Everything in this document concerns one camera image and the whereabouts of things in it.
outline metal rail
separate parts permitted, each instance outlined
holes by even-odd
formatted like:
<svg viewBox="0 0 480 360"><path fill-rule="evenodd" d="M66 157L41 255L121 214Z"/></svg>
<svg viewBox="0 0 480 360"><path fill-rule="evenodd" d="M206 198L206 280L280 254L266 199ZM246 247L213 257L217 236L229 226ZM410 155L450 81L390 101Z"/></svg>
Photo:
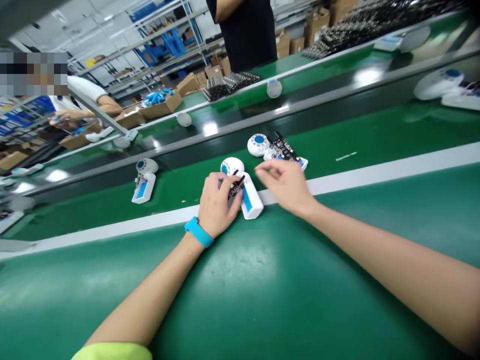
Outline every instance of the metal rail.
<svg viewBox="0 0 480 360"><path fill-rule="evenodd" d="M293 104L283 106L275 110L271 110L263 114L250 117L248 119L237 121L235 123L223 126L219 128L218 132L215 134L210 134L210 135L198 134L198 135L165 145L158 149L149 150L141 154L134 155L126 159L122 159L122 160L110 163L108 165L104 165L95 169L82 172L80 174L74 175L72 177L68 177L64 180L57 181L52 184L43 185L35 189L25 191L20 195L31 196L31 195L41 194L51 189L57 189L59 187L66 186L68 184L73 184L96 175L100 175L118 168L128 166L130 164L134 164L137 161L144 158L151 158L151 157L157 157L159 155L168 154L168 153L171 153L195 144L203 143L221 136L225 136L227 134L237 132L242 129L246 129L258 124L269 122L269 121L282 118L288 115L292 115L312 107L316 107L325 103L329 103L329 102L350 97L352 95L362 93L374 88L378 88L380 86L384 86L384 85L393 83L395 81L401 80L403 78L415 76L423 72L431 71L433 69L438 69L438 68L450 65L452 63L456 63L463 59L476 56L478 54L480 54L480 46L471 46L465 49L440 55L428 60L421 61L414 65L407 66L402 69L391 71L387 73L382 79L374 83L365 84L365 85L352 83L348 86L344 86L333 91L329 91L317 96L313 96L308 99L301 100ZM9 196L6 199L6 201L9 201L11 198L12 197Z"/></svg>

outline fluorescent light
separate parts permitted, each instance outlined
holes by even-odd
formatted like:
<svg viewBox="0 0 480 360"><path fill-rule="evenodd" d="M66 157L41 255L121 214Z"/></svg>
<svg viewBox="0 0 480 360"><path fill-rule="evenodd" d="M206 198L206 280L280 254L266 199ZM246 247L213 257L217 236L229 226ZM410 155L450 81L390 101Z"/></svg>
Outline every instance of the fluorescent light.
<svg viewBox="0 0 480 360"><path fill-rule="evenodd" d="M35 188L36 186L29 182L21 182L18 184L17 188L15 190L12 190L11 192L14 194L21 194Z"/></svg>
<svg viewBox="0 0 480 360"><path fill-rule="evenodd" d="M45 180L48 181L49 183L55 183L57 181L66 179L70 176L70 174L66 171L63 170L53 170L46 178Z"/></svg>
<svg viewBox="0 0 480 360"><path fill-rule="evenodd" d="M362 87L362 86L370 85L379 81L383 75L384 75L384 70L377 67L371 67L371 68L357 71L357 73L353 77L353 81L359 87Z"/></svg>
<svg viewBox="0 0 480 360"><path fill-rule="evenodd" d="M219 132L219 127L216 122L207 122L203 125L202 132L205 136L215 135Z"/></svg>

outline white round device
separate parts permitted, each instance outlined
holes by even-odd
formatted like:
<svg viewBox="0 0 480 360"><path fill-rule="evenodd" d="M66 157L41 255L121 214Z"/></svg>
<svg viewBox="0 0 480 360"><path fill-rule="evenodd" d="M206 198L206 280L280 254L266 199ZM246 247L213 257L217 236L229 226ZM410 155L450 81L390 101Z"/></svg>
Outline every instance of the white round device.
<svg viewBox="0 0 480 360"><path fill-rule="evenodd" d="M266 85L266 93L270 99L275 99L282 93L282 84L277 79L270 80Z"/></svg>
<svg viewBox="0 0 480 360"><path fill-rule="evenodd" d="M33 197L19 196L10 201L8 207L13 211L27 211L35 206L35 199Z"/></svg>
<svg viewBox="0 0 480 360"><path fill-rule="evenodd" d="M430 26L423 26L416 30L408 32L400 42L398 49L401 53L409 53L427 41L430 36Z"/></svg>
<svg viewBox="0 0 480 360"><path fill-rule="evenodd" d="M221 162L220 171L228 176L232 176L238 170L240 173L245 172L244 163L236 157L227 157Z"/></svg>
<svg viewBox="0 0 480 360"><path fill-rule="evenodd" d="M120 149L126 149L130 146L130 140L128 140L124 136L113 139L113 143Z"/></svg>
<svg viewBox="0 0 480 360"><path fill-rule="evenodd" d="M189 127L192 125L192 118L186 112L181 112L177 115L176 120L183 127Z"/></svg>
<svg viewBox="0 0 480 360"><path fill-rule="evenodd" d="M142 159L136 163L135 167L138 173L142 175L155 174L159 169L159 165L152 159Z"/></svg>
<svg viewBox="0 0 480 360"><path fill-rule="evenodd" d="M258 158L263 156L269 147L270 143L267 140L267 137L263 134L253 135L246 144L248 152Z"/></svg>
<svg viewBox="0 0 480 360"><path fill-rule="evenodd" d="M100 135L96 132L89 133L85 135L86 139L91 143L96 143L100 140Z"/></svg>
<svg viewBox="0 0 480 360"><path fill-rule="evenodd" d="M445 94L456 92L463 79L464 74L460 71L443 68L421 79L413 89L413 94L420 100L441 98Z"/></svg>

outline circuit board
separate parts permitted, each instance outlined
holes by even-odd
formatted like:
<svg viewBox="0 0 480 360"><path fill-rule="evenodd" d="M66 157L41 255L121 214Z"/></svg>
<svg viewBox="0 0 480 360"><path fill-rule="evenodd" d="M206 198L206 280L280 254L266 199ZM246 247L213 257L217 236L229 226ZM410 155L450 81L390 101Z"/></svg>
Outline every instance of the circuit board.
<svg viewBox="0 0 480 360"><path fill-rule="evenodd" d="M235 170L235 172L233 173L233 175L237 175L239 171L238 170ZM231 198L235 197L235 195L237 195L237 193L239 192L240 188L242 187L242 184L244 182L244 179L245 179L245 175L243 175L240 180L237 180L235 181L232 185L230 185L230 190L228 190L228 200L230 200Z"/></svg>
<svg viewBox="0 0 480 360"><path fill-rule="evenodd" d="M298 156L297 153L292 149L289 142L285 140L282 134L280 134L278 131L275 131L275 134L278 137L276 140L272 140L268 136L266 138L278 153L278 156L280 156L280 158L283 160L299 162L300 156Z"/></svg>

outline white edge strip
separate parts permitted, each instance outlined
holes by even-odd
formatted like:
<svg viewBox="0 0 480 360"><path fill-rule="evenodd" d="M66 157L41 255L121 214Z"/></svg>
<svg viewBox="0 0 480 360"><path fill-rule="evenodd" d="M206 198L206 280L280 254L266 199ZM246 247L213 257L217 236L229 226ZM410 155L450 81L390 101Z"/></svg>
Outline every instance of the white edge strip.
<svg viewBox="0 0 480 360"><path fill-rule="evenodd" d="M479 162L480 142L475 142L468 145L367 166L338 174L318 177L308 180L307 183L308 188L313 195L320 195ZM268 190L259 191L258 194L264 205L271 205L277 202ZM23 252L0 252L0 259L38 253L46 250L136 233L139 231L186 223L192 217L196 216L198 211L199 205L195 205L78 231L71 234L46 238L34 242L34 247L30 247Z"/></svg>
<svg viewBox="0 0 480 360"><path fill-rule="evenodd" d="M459 14L461 11L452 11L452 12L448 12L446 14L443 14L443 15L440 15L440 16L436 16L436 17L432 17L430 19L427 19L427 20L424 20L422 22L419 22L417 24L414 24L414 25L411 25L411 26L408 26L408 27L405 27L405 28L402 28L400 30L396 30L396 31L393 31L389 34L385 34L384 36L381 36L381 38L384 38L384 37L391 37L391 36L396 36L396 35L400 35L400 34L403 34L407 31L411 31L411 30L414 30L414 29L417 29L417 28L420 28L420 27L423 27L423 26L426 26L426 25L429 25L429 24L432 24L432 23L436 23L438 21L442 21L444 19L447 19L449 17L452 17L452 16L455 16L457 14ZM199 110L199 109L203 109L207 106L210 106L210 105L214 105L216 103L219 103L219 102L222 102L223 100L226 100L226 99L230 99L230 98L233 98L237 95L240 95L242 93L245 93L247 91L250 91L251 89L254 89L254 88L257 88L257 87L260 87L262 85L265 85L267 84L270 80L273 80L273 79L276 79L276 80L280 80L280 79L283 79L283 78L287 78L291 75L294 75L294 74L297 74L303 70L306 70L306 69L309 69L309 68L313 68L313 67L316 67L318 65L321 65L323 63L326 63L326 62L329 62L329 61L332 61L332 60L335 60L337 58L340 58L344 55L347 55L347 54L350 54L350 53L353 53L355 51L358 51L358 50L361 50L361 49L365 49L365 48L368 48L370 46L373 46L375 44L375 42L377 41L377 39L374 39L374 40L371 40L369 42L365 42L365 43L362 43L360 45L357 45L357 46L354 46L354 47L351 47L349 49L346 49L346 50L343 50L343 51L340 51L340 52L337 52L335 54L332 54L330 56L327 56L327 57L324 57L322 59L319 59L319 60L316 60L316 61L312 61L312 62L309 62L305 65L302 65L302 66L299 66L299 67L296 67L296 68L293 68L289 71L286 71L286 72L283 72L281 74L278 74L276 76L273 76L273 77L270 77L268 79L264 79L264 80L261 80L259 82L256 82L252 85L249 85L247 87L244 87L238 91L236 91L235 93L233 93L232 95L229 95L229 96L226 96L226 97L222 97L216 101L212 101L212 102L208 102L208 101L205 101L205 102L202 102L202 103L199 103L197 105L194 105L194 106L191 106L185 110L182 110L182 111L177 111L177 112L174 112L170 115L167 115L167 116L163 116L157 120L153 120L153 121L149 121L143 125L140 125L140 126L137 126L137 127L134 127L135 130L143 130L143 129L146 129L146 128L149 128L151 126L154 126L154 125L157 125L159 123L162 123L162 122L165 122L167 120L170 120L170 119L173 119L173 118L176 118L178 116L178 114L180 113L189 113L189 112L193 112L193 111L196 111L196 110ZM62 154L62 155L59 155L59 156L56 156L54 157L53 159L45 162L45 164L49 164L49 163L52 163L54 161L57 161L57 160L60 160L60 159L63 159L63 158L66 158L66 157L69 157L70 155L74 155L74 154L77 154L79 152L82 152L84 150L87 150L87 149L91 149L93 147L96 147L98 145L101 145L101 144L104 144L104 143L107 143L107 142L110 142L112 141L113 139L116 139L118 138L120 135L116 134L114 136L111 136L111 137L107 137L103 140L100 140L99 142L92 142L90 143L89 145L87 146L84 146L84 147L81 147L81 148L78 148L77 150L72 150L70 152L67 152L65 154Z"/></svg>

